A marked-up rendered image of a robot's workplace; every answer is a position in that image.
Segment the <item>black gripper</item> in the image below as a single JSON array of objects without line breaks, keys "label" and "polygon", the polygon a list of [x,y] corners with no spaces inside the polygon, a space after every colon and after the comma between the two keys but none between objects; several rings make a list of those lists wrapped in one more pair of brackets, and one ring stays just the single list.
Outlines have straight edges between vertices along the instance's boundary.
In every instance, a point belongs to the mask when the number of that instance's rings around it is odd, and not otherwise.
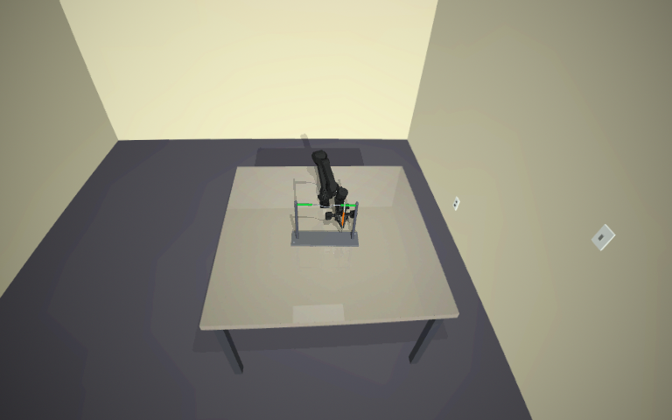
[{"label": "black gripper", "polygon": [[[336,203],[335,205],[341,205],[341,204],[344,204],[344,203],[339,202],[339,203]],[[340,216],[342,216],[342,215],[343,215],[343,211],[338,211],[337,213],[326,212],[325,213],[325,219],[330,220],[332,217],[334,217],[335,218],[334,220],[337,221],[339,223],[340,227],[342,228],[342,223],[341,223],[341,219],[340,219]],[[344,214],[343,228],[345,226],[346,220],[348,219],[348,216],[350,216],[350,218],[352,219],[354,217],[354,210],[350,210],[350,213],[345,213]]]}]

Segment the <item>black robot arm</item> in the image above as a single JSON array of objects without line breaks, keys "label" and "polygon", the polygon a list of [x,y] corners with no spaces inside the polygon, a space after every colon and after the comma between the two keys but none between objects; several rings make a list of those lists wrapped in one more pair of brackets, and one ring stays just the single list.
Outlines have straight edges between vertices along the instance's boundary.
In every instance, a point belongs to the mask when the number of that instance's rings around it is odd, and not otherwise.
[{"label": "black robot arm", "polygon": [[343,202],[348,195],[348,190],[346,188],[340,187],[337,182],[335,182],[333,172],[330,166],[330,160],[327,158],[327,154],[323,150],[314,151],[311,154],[313,162],[318,167],[318,175],[321,184],[320,195],[318,199],[320,200],[320,208],[330,208],[329,199],[332,199],[335,196],[335,204]]}]

